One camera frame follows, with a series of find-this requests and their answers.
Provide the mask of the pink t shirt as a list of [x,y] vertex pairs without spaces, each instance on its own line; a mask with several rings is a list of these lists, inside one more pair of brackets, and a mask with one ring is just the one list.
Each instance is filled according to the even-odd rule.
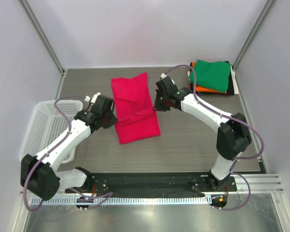
[[118,118],[115,129],[121,145],[161,135],[146,72],[133,78],[113,78],[111,88]]

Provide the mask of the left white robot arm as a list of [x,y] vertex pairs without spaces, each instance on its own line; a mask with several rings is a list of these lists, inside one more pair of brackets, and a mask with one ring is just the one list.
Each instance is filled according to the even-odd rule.
[[101,114],[81,110],[49,146],[35,156],[25,155],[21,160],[20,177],[24,188],[23,199],[27,200],[27,191],[43,201],[50,200],[58,191],[70,188],[78,188],[83,193],[90,192],[94,184],[91,172],[81,167],[61,172],[58,168],[65,157],[93,132],[112,127],[117,121],[112,110]]

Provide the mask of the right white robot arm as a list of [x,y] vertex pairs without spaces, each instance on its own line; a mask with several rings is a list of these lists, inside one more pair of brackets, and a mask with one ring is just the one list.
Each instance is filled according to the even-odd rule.
[[245,117],[240,113],[235,115],[227,113],[224,116],[224,111],[196,97],[187,88],[173,93],[157,89],[154,110],[169,111],[171,108],[196,117],[217,133],[218,157],[208,173],[207,182],[213,191],[221,190],[225,187],[237,158],[240,158],[251,143],[248,128],[234,121],[237,119],[245,121]]

